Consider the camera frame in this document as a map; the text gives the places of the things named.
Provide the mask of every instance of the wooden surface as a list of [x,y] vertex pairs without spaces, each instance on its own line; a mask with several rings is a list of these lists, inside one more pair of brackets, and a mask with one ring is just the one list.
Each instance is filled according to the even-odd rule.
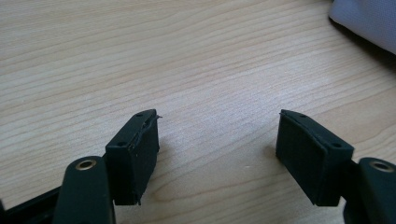
[[396,57],[332,24],[331,1],[1,1],[0,198],[58,187],[156,108],[161,151],[119,223],[342,223],[276,159],[281,108],[396,162]]

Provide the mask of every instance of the wooden table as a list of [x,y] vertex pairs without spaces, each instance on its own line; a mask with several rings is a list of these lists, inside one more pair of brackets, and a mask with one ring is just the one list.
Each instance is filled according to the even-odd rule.
[[396,56],[336,26],[331,1],[1,1],[0,198],[61,185],[65,167],[156,108],[161,150],[119,223],[342,223],[275,155],[280,109],[396,162]]

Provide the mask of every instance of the light purple object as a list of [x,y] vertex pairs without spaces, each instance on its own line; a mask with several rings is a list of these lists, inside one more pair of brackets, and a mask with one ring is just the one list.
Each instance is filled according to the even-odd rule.
[[330,18],[396,54],[396,0],[334,0]]

